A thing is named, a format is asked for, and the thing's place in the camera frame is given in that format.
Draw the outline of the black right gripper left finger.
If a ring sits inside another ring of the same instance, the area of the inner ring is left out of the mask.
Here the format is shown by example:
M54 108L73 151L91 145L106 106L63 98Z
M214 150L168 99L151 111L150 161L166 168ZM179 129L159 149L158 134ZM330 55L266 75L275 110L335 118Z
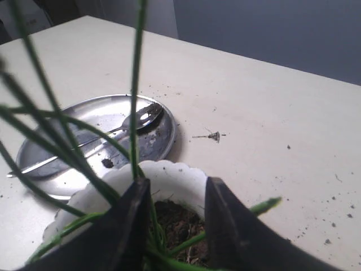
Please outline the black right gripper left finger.
M123 267L134 224L143 249L149 221L150 181L137 178L107 212L78 218L35 252L22 270L117 270Z

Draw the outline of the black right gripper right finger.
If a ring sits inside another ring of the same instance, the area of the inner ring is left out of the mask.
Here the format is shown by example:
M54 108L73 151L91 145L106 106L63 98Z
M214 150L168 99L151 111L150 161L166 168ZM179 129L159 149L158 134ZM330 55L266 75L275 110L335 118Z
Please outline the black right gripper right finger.
M276 234L218 177L206 181L205 235L215 269L336 270Z

